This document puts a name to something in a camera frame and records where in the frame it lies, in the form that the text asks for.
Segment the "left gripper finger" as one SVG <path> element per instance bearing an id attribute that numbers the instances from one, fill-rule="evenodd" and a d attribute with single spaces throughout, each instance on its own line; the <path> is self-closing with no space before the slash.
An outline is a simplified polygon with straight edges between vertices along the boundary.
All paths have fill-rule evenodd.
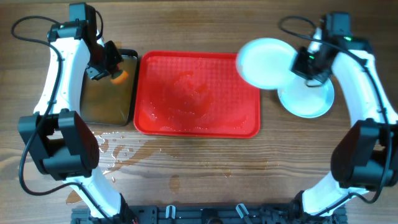
<path id="1" fill-rule="evenodd" d="M 100 80 L 109 75 L 109 72 L 106 69 L 100 67 L 91 67 L 89 65 L 86 67 L 85 73 L 91 80 Z"/>
<path id="2" fill-rule="evenodd" d="M 115 73 L 119 70 L 118 64 L 123 62 L 123 57 L 112 40 L 104 44 L 104 49 L 106 56 L 105 68 L 109 73 Z"/>

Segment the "orange green sponge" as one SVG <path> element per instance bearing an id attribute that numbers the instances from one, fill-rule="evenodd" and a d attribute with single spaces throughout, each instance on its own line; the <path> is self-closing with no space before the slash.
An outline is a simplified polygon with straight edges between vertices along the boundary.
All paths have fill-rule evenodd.
<path id="1" fill-rule="evenodd" d="M 124 70 L 118 70 L 117 72 L 111 75 L 110 81 L 113 85 L 120 85 L 124 81 L 126 81 L 128 77 L 129 77 L 128 72 Z"/>

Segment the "pale blue plate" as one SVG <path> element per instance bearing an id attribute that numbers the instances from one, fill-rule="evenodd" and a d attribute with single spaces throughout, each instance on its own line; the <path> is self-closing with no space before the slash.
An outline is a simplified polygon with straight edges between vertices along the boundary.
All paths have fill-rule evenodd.
<path id="1" fill-rule="evenodd" d="M 236 57 L 236 69 L 248 84 L 263 90 L 277 90 L 290 84 L 296 75 L 290 70 L 297 51 L 274 38 L 246 43 Z"/>
<path id="2" fill-rule="evenodd" d="M 277 90 L 279 101 L 290 113 L 301 118 L 317 118 L 332 107 L 335 90 L 330 79 L 316 87 L 308 87 L 307 80 L 296 77 Z"/>

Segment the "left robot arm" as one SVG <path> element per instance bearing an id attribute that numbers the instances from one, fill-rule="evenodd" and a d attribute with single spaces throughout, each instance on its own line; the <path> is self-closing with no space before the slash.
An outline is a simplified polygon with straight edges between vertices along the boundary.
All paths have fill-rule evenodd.
<path id="1" fill-rule="evenodd" d="M 108 72 L 105 49 L 109 44 L 98 41 L 96 29 L 65 25 L 53 26 L 45 44 L 50 47 L 50 64 L 42 96 L 33 114 L 18 123 L 25 144 L 20 185 L 35 196 L 71 187 L 88 206 L 91 222 L 132 223 L 134 213 L 98 167 L 98 142 L 80 116 L 83 77 L 86 72 Z M 62 184 L 44 192 L 29 189 L 24 179 L 27 156 L 41 174 Z"/>

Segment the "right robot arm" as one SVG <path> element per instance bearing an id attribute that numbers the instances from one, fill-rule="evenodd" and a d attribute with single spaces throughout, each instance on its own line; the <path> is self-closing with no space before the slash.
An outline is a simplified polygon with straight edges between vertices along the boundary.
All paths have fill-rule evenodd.
<path id="1" fill-rule="evenodd" d="M 308 79 L 334 75 L 343 91 L 351 127 L 331 156 L 329 173 L 299 192 L 290 204 L 293 220 L 319 222 L 353 198 L 372 204 L 397 183 L 397 113 L 376 71 L 368 43 L 301 47 L 292 71 Z"/>

